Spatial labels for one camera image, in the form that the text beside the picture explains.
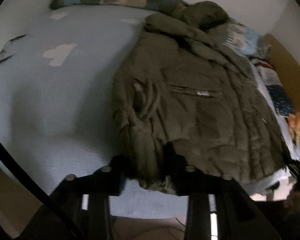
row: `zipper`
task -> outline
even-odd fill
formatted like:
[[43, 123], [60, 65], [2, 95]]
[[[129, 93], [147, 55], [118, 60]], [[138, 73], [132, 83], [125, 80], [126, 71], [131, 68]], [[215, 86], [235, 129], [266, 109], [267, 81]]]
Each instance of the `zipper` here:
[[169, 88], [169, 91], [180, 93], [180, 94], [206, 97], [206, 98], [223, 98], [223, 92], [218, 90], [196, 90], [193, 88], [186, 88], [186, 87], [177, 87], [177, 86], [170, 86], [170, 85], [167, 86]]

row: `brown jacket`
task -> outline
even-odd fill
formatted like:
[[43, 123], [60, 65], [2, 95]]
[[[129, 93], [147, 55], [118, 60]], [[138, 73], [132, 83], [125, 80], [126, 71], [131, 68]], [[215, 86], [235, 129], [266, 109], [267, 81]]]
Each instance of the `brown jacket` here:
[[284, 166], [280, 127], [248, 60], [221, 43], [227, 20], [212, 2], [153, 14], [115, 74], [114, 121], [142, 187], [164, 187], [168, 141], [189, 165], [242, 185]]

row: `dark blue fabric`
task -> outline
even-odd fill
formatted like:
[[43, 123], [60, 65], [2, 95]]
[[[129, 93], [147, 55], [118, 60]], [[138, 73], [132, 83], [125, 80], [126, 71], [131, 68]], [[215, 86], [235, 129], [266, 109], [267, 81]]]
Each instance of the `dark blue fabric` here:
[[288, 97], [287, 93], [280, 85], [266, 86], [271, 99], [274, 103], [276, 112], [282, 116], [288, 117], [289, 114], [295, 114], [296, 111], [293, 109], [292, 102]]

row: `white fabric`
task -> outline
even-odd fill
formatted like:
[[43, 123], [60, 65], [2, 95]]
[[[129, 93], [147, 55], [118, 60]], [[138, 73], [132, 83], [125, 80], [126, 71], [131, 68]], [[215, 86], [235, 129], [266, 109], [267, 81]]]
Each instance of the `white fabric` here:
[[[5, 47], [12, 57], [0, 64], [0, 141], [47, 194], [66, 175], [89, 175], [120, 154], [110, 108], [113, 75], [151, 13], [121, 6], [63, 8], [34, 19], [20, 33], [29, 35]], [[271, 103], [260, 77], [257, 82]], [[277, 118], [293, 150], [286, 124]], [[270, 185], [251, 185], [249, 192]], [[187, 197], [128, 181], [110, 204], [116, 216], [168, 218], [186, 215]]]

